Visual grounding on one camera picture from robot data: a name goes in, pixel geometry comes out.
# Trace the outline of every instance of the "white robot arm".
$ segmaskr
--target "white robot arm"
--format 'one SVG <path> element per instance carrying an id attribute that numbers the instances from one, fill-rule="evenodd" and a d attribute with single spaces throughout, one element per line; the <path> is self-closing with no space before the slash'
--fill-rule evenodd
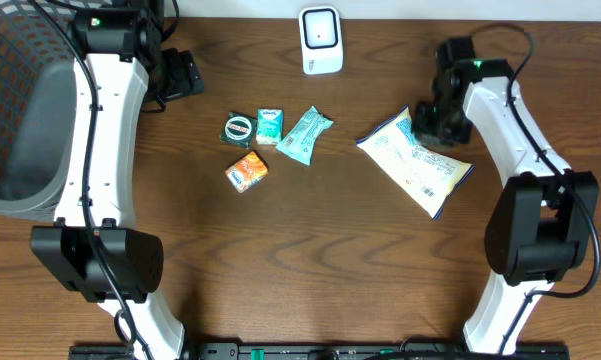
<path id="1" fill-rule="evenodd" d="M 507 105 L 506 76 L 485 78 L 471 83 L 464 98 L 463 109 L 468 119 L 476 127 L 493 157 L 504 187 L 510 177 L 524 173 L 536 177 L 553 176 L 544 162 L 538 160 L 529 140 L 524 136 Z M 570 169 L 569 165 L 551 148 L 535 121 L 527 111 L 520 94 L 518 82 L 513 84 L 516 107 L 522 120 L 536 142 L 546 151 L 547 157 L 559 169 Z M 518 286 L 507 284 L 504 276 L 493 270 L 482 294 L 478 307 L 465 323 L 463 335 L 467 347 L 472 352 L 496 354 L 509 325 L 518 309 L 526 301 L 526 294 L 532 290 L 550 290 L 553 282 L 547 280 L 524 281 Z M 520 321 L 504 347 L 504 355 L 516 350 L 516 339 L 540 296 L 533 299 L 525 309 Z"/>
<path id="2" fill-rule="evenodd" d="M 135 58 L 120 61 L 117 54 L 89 54 L 86 63 L 98 87 L 102 110 L 93 144 L 89 192 L 92 201 L 91 216 L 95 227 L 102 227 L 105 219 L 117 227 L 135 227 L 135 214 L 131 196 L 131 175 L 135 149 L 136 127 L 140 106 L 147 92 L 149 76 Z M 71 160 L 64 192 L 54 218 L 64 219 L 64 225 L 84 226 L 81 196 L 82 165 L 84 163 L 90 114 L 89 86 L 79 65 L 74 66 L 76 76 L 76 121 L 73 132 Z M 128 300 L 127 304 L 138 329 L 148 343 L 155 360 L 177 359 L 184 344 L 184 326 L 171 314 L 160 289 L 147 293 L 143 302 Z M 116 299 L 105 299 L 98 305 L 115 316 L 120 310 Z M 128 327 L 124 326 L 127 337 Z M 144 357 L 139 342 L 134 344 L 134 355 Z"/>
<path id="3" fill-rule="evenodd" d="M 117 318 L 120 301 L 126 302 L 142 339 L 133 344 L 136 358 L 150 353 L 155 360 L 179 359 L 188 351 L 185 329 L 158 289 L 163 266 L 160 240 L 133 230 L 131 178 L 142 104 L 155 100 L 164 110 L 165 102 L 203 88 L 189 51 L 160 49 L 168 33 L 161 29 L 162 0 L 116 4 L 77 10 L 69 25 L 73 46 L 85 54 L 99 106 L 92 109 L 91 88 L 76 61 L 76 119 L 67 180 L 54 226 L 34 227 L 31 248 L 66 289 L 81 292 L 112 316 Z M 82 180 L 92 111 L 98 114 L 88 173 L 90 218 L 85 219 Z M 114 296 L 102 264 L 94 259 L 85 220 L 101 242 L 101 256 L 115 277 L 121 299 Z M 127 322 L 118 324 L 130 338 Z"/>
<path id="4" fill-rule="evenodd" d="M 589 229 L 562 181 L 579 194 L 590 214 L 598 187 L 590 172 L 572 172 L 551 148 L 514 81 L 511 96 L 529 136 L 524 134 L 508 101 L 513 70 L 506 60 L 476 59 L 471 37 L 449 39 L 438 48 L 436 59 L 435 100 L 419 104 L 414 132 L 425 143 L 466 144 L 475 126 L 504 187 L 485 232 L 491 274 L 475 313 L 464 325 L 464 341 L 471 352 L 510 355 L 540 299 L 527 295 L 549 291 L 584 258 Z M 564 180 L 539 159 L 529 137 Z M 541 218 L 542 206 L 558 210 L 556 216 Z"/>

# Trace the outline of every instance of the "small box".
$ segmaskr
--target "small box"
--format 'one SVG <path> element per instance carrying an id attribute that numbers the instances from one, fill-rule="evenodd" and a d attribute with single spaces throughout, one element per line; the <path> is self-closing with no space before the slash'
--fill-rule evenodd
<path id="1" fill-rule="evenodd" d="M 220 134 L 220 140 L 248 149 L 256 130 L 256 120 L 248 116 L 230 112 L 229 119 Z"/>
<path id="2" fill-rule="evenodd" d="M 284 115 L 278 109 L 258 110 L 258 131 L 256 141 L 260 145 L 278 145 L 282 141 Z"/>
<path id="3" fill-rule="evenodd" d="M 332 6 L 308 7 L 300 12 L 302 68 L 307 75 L 340 71 L 344 63 L 340 13 Z"/>
<path id="4" fill-rule="evenodd" d="M 250 152 L 237 163 L 233 164 L 224 173 L 229 181 L 238 190 L 244 192 L 262 179 L 269 170 L 255 151 Z"/>

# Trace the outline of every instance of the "green packet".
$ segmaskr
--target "green packet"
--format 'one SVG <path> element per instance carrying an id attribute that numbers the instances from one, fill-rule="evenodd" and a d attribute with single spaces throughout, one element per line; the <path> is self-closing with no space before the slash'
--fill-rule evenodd
<path id="1" fill-rule="evenodd" d="M 256 141 L 258 144 L 278 145 L 282 140 L 283 118 L 282 110 L 258 110 L 258 131 L 256 132 Z"/>
<path id="2" fill-rule="evenodd" d="M 315 106 L 312 106 L 302 115 L 300 121 L 285 136 L 284 140 L 276 145 L 276 149 L 294 160 L 310 165 L 316 139 L 331 125 L 333 125 L 333 121 L 324 117 Z"/>
<path id="3" fill-rule="evenodd" d="M 230 112 L 229 120 L 224 126 L 220 140 L 248 149 L 256 130 L 256 120 L 242 114 Z"/>

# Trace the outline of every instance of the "white device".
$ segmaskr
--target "white device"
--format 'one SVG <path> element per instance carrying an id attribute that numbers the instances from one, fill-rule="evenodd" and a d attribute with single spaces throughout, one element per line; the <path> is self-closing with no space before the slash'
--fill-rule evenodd
<path id="1" fill-rule="evenodd" d="M 332 6 L 309 7 L 300 12 L 302 67 L 308 75 L 340 71 L 344 62 L 340 14 Z"/>
<path id="2" fill-rule="evenodd" d="M 543 161 L 537 159 L 531 143 L 524 136 L 520 126 L 507 104 L 506 91 L 509 78 L 491 77 L 469 85 L 464 98 L 463 110 L 468 119 L 478 129 L 498 168 L 502 186 L 507 179 L 523 173 L 537 177 L 551 176 L 553 172 Z M 547 157 L 562 173 L 571 167 L 549 145 L 527 110 L 520 94 L 520 85 L 514 82 L 511 89 L 516 99 L 514 104 L 525 126 L 545 151 Z M 497 354 L 500 344 L 525 296 L 532 290 L 550 290 L 554 283 L 524 281 L 518 286 L 510 286 L 502 275 L 493 270 L 482 294 L 478 308 L 465 323 L 463 334 L 467 347 L 472 352 Z M 503 354 L 511 355 L 516 350 L 516 339 L 524 323 L 529 318 L 541 296 L 535 296 L 527 306 L 520 321 L 505 344 Z"/>

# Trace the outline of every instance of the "white snack bag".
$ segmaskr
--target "white snack bag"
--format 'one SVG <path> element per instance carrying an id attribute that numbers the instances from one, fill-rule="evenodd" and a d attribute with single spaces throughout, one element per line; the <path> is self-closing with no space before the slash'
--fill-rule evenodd
<path id="1" fill-rule="evenodd" d="M 433 219 L 447 198 L 473 171 L 473 165 L 436 154 L 411 132 L 409 107 L 385 121 L 357 145 Z"/>

